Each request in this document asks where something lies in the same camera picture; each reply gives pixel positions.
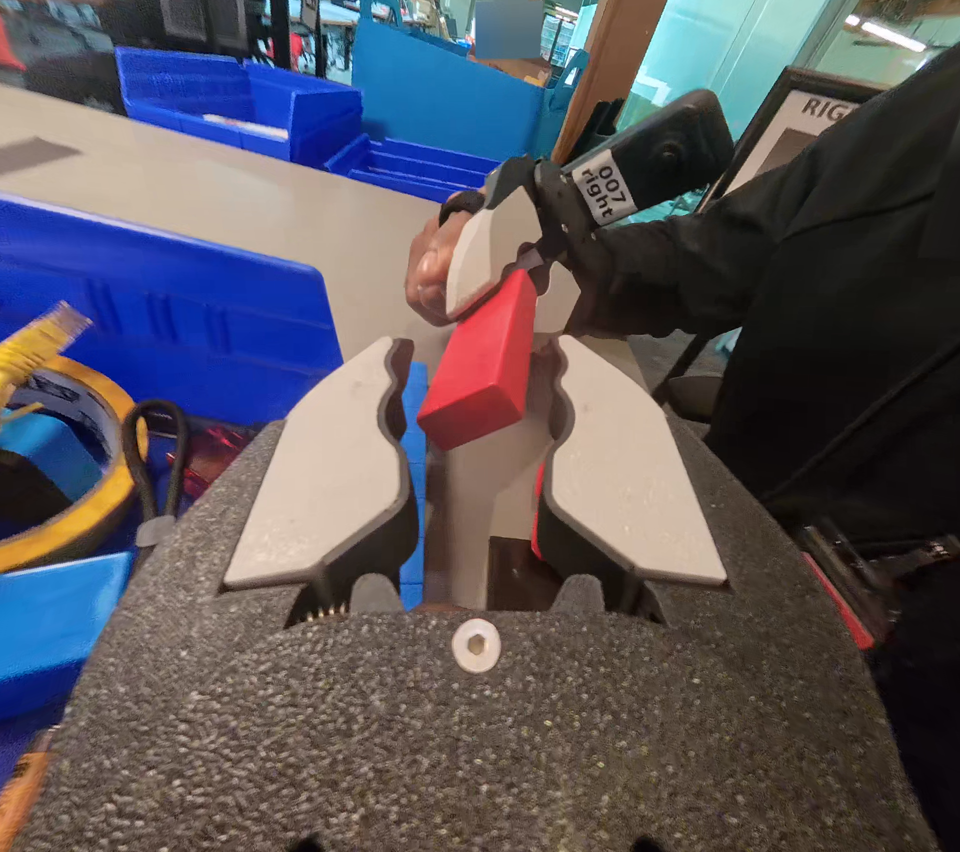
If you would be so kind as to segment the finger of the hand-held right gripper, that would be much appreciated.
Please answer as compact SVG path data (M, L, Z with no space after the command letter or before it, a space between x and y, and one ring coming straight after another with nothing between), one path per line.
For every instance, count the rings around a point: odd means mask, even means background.
M456 322L497 292L518 269L545 263L536 206L527 190L514 190L492 209L474 214L454 248L446 280L446 317Z
M570 270L558 261L551 263L545 291L537 296L533 335L564 334L581 294L581 288Z

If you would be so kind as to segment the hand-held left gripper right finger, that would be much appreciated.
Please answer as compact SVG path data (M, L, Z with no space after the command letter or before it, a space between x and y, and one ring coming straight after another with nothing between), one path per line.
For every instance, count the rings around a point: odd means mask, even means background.
M723 586L727 571L666 414L643 385L581 341L554 341L558 367L537 521L539 555L562 574L578 560L547 520L641 580Z

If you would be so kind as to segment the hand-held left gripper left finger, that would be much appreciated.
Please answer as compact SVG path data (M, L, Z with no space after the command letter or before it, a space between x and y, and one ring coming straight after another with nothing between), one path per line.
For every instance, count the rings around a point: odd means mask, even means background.
M402 393L415 346L381 337L301 398L222 579L226 590L351 590L376 573L394 586L419 540L402 448Z

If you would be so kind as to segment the red block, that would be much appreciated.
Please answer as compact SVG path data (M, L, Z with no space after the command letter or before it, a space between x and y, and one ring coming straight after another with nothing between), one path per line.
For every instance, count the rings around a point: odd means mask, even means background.
M513 272L454 330L416 419L439 450L460 448L523 418L537 299L529 274Z

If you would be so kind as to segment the deep blue storage bin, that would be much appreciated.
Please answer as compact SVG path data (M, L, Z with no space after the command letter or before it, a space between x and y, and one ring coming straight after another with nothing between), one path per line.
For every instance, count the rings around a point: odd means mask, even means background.
M11 195L2 195L1 255L2 337L65 301L92 322L67 358L134 402L262 426L343 363L324 279L309 266ZM72 561L134 554L138 511ZM65 703L2 721L3 784Z

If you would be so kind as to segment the person's right forearm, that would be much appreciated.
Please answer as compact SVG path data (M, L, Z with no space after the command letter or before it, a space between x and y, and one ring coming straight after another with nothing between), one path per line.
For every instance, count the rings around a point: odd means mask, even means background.
M664 337L742 324L816 183L808 163L792 162L701 212L600 230L571 262L582 294L567 330Z

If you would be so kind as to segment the red translucent case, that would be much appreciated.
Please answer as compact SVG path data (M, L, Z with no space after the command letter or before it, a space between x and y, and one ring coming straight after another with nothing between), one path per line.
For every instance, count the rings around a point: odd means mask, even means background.
M255 433L216 425L191 434L183 471L183 492L187 498L200 498L243 450Z

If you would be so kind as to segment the low blue storage bin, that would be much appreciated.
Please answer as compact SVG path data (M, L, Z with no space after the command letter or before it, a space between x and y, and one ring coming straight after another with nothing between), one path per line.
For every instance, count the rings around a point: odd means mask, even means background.
M442 204L476 190L498 162L402 140L354 138L322 167L327 173Z

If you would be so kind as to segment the black rectangular mat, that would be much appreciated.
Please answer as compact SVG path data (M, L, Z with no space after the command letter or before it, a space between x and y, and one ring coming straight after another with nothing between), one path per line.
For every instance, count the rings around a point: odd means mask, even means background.
M549 611L560 591L562 581L555 570L537 558L530 541L499 536L488 539L488 611Z

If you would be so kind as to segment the brown cardboard box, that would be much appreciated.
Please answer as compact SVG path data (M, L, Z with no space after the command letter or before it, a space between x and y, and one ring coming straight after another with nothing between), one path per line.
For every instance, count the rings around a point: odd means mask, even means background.
M473 60L482 66L539 88L548 88L554 80L552 66L542 58L478 59L474 57Z

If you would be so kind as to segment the large light blue tote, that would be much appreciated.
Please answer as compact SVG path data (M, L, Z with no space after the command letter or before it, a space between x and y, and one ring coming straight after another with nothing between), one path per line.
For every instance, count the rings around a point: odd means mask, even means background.
M544 88L478 63L452 42L374 18L399 0L359 0L351 86L361 93L371 138L400 139L503 162L549 158L589 63L574 51L557 82Z

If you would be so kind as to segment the yellow tape roll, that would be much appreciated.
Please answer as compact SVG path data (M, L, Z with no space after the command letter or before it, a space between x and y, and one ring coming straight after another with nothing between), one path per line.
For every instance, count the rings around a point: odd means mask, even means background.
M3 573L89 555L126 518L137 496L122 442L122 426L135 402L121 386L59 355L37 368L20 391L83 425L100 440L108 456L100 480L76 503L48 522L2 540Z

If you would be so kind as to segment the black framed sign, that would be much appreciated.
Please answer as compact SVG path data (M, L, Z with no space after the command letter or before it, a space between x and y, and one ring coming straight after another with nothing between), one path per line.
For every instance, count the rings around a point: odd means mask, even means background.
M886 90L885 86L798 67L774 82L703 201L791 162L822 133Z

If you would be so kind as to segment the white red packet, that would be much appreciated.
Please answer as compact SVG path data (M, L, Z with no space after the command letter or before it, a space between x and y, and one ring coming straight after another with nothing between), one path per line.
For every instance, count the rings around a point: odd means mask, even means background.
M203 114L202 119L210 124L237 129L243 133L270 138L277 141L289 140L290 133L286 128L245 121L219 114Z

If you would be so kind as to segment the light blue cube block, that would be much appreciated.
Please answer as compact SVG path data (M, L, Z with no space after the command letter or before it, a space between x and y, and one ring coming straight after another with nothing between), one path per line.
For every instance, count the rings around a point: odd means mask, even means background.
M66 701L126 589L129 551L1 575L1 719Z

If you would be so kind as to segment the blue divided storage bin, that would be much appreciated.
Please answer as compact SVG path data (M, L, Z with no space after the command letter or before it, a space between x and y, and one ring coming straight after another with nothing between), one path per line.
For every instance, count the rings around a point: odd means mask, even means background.
M334 82L225 56L122 46L114 59L126 116L144 124L314 169L362 135L361 93ZM286 128L289 140L203 114Z

